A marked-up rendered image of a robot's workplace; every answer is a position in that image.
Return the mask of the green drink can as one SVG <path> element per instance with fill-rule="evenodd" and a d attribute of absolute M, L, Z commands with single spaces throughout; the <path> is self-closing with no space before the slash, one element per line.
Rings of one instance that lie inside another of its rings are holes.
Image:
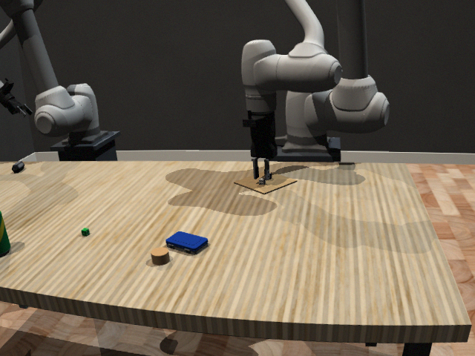
<path fill-rule="evenodd" d="M 10 250 L 10 241 L 4 225 L 4 220 L 0 211 L 0 256 L 5 255 Z"/>

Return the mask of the tan square mat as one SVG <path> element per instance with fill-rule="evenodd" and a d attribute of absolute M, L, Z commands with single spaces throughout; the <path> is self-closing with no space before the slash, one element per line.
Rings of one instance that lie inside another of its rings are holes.
<path fill-rule="evenodd" d="M 272 173 L 272 172 L 270 172 Z M 266 180 L 264 185 L 259 184 L 259 179 L 264 178 L 264 171 L 259 173 L 259 177 L 254 179 L 254 175 L 235 181 L 234 184 L 243 186 L 245 188 L 257 191 L 261 194 L 268 194 L 269 192 L 278 190 L 279 188 L 285 187 L 287 185 L 297 182 L 296 179 L 291 179 L 289 177 L 282 176 L 280 174 L 272 173 L 272 178 Z"/>

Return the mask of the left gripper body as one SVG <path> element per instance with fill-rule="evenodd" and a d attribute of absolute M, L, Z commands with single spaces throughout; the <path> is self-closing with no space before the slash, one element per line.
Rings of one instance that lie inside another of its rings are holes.
<path fill-rule="evenodd" d="M 266 95 L 246 94 L 248 115 L 243 117 L 243 127 L 250 127 L 251 157 L 273 159 L 278 155 L 275 143 L 276 96 L 276 92 Z"/>

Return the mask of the blue case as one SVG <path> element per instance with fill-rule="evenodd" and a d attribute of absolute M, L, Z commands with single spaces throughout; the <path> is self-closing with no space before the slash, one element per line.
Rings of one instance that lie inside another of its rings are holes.
<path fill-rule="evenodd" d="M 178 231 L 166 239 L 166 245 L 169 248 L 195 255 L 208 246 L 208 239 Z"/>

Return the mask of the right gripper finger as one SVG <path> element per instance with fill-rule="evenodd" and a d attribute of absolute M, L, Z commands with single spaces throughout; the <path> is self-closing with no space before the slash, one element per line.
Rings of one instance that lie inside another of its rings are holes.
<path fill-rule="evenodd" d="M 29 115 L 32 114 L 32 111 L 26 106 L 26 104 L 24 104 L 24 105 L 22 106 L 22 110 L 24 110 L 24 109 L 26 110 L 26 112 L 27 112 Z"/>
<path fill-rule="evenodd" d="M 16 111 L 18 111 L 23 117 L 26 116 L 26 113 L 25 113 L 21 108 L 19 108 L 19 106 L 16 107 L 16 109 L 15 109 L 14 112 L 13 112 L 13 114 L 15 114 Z"/>

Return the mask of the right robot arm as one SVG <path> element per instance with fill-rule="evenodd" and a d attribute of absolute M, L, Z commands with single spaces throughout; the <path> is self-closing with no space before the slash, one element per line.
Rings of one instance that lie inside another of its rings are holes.
<path fill-rule="evenodd" d="M 70 85 L 66 89 L 59 86 L 34 16 L 42 2 L 0 0 L 1 8 L 12 19 L 0 33 L 0 50 L 18 35 L 39 94 L 35 100 L 35 125 L 39 133 L 62 136 L 63 145 L 95 143 L 108 135 L 108 131 L 99 129 L 96 97 L 87 84 Z"/>

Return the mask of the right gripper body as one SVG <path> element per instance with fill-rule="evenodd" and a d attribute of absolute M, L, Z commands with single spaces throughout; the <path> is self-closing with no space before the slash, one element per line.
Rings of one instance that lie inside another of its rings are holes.
<path fill-rule="evenodd" d="M 23 105 L 16 101 L 15 96 L 10 92 L 14 82 L 12 80 L 9 81 L 7 78 L 5 80 L 5 84 L 0 81 L 0 103 L 13 114 L 17 106 L 22 109 Z"/>

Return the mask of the brown cylinder with tan top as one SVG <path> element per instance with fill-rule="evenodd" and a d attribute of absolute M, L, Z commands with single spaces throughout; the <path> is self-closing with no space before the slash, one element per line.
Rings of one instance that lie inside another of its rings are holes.
<path fill-rule="evenodd" d="M 151 251 L 152 263 L 157 266 L 162 266 L 170 261 L 169 252 L 167 248 L 159 247 Z"/>

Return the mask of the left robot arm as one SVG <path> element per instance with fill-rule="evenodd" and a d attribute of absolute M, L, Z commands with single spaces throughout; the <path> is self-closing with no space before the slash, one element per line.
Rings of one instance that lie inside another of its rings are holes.
<path fill-rule="evenodd" d="M 250 41 L 241 62 L 246 94 L 288 90 L 287 136 L 275 137 L 282 152 L 329 153 L 329 130 L 366 134 L 383 128 L 390 105 L 368 75 L 364 0 L 336 0 L 340 63 L 324 49 L 324 31 L 306 0 L 284 2 L 304 41 L 289 55 L 276 54 L 269 40 Z"/>

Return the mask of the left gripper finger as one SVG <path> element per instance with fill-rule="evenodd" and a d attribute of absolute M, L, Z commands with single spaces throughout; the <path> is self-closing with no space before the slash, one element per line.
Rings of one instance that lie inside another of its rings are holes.
<path fill-rule="evenodd" d="M 264 160 L 264 165 L 265 165 L 265 169 L 264 169 L 264 178 L 265 180 L 268 180 L 270 177 L 269 177 L 269 161 L 272 160 L 272 159 L 265 159 Z"/>
<path fill-rule="evenodd" d="M 254 179 L 257 179 L 259 177 L 259 170 L 258 170 L 258 157 L 253 157 L 253 172 L 254 172 Z"/>

